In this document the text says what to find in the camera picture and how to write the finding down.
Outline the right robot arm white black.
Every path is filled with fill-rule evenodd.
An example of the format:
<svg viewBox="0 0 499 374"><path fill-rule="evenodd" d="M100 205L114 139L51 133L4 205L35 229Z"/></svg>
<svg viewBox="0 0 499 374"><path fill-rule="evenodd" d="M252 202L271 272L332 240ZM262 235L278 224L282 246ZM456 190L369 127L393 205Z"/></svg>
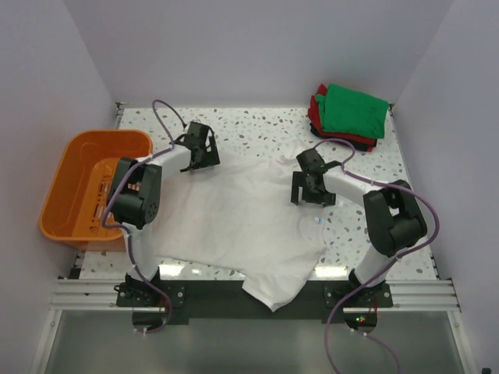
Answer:
<svg viewBox="0 0 499 374"><path fill-rule="evenodd" d="M349 274L349 301L364 306L375 287L386 280L385 267L403 249L427 234L416 197L408 182L378 182L346 171L338 161L325 162L315 148L296 157L299 171L292 174L291 202L333 206L342 196L364 209L370 247Z"/></svg>

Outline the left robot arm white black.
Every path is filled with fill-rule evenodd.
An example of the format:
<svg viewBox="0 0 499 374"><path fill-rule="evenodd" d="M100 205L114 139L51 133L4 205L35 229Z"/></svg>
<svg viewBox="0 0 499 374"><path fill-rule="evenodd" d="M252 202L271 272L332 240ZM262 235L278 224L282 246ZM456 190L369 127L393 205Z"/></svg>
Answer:
<svg viewBox="0 0 499 374"><path fill-rule="evenodd" d="M214 130L199 122L190 122L167 149L119 160L101 226L123 233L132 266L127 275L139 281L133 294L143 305L154 305L161 298L160 284L152 281L159 271L153 254L152 223L159 212L163 182L180 172L219 164Z"/></svg>

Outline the white t shirt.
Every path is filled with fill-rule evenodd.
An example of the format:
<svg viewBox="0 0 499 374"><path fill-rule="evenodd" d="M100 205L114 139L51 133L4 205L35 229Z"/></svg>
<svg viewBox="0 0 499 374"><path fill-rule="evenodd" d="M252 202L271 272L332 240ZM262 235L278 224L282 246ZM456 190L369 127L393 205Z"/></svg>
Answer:
<svg viewBox="0 0 499 374"><path fill-rule="evenodd" d="M271 159L224 152L214 168L170 176L153 222L159 256L237 270L275 312L301 291L326 250L324 208L291 201L297 142Z"/></svg>

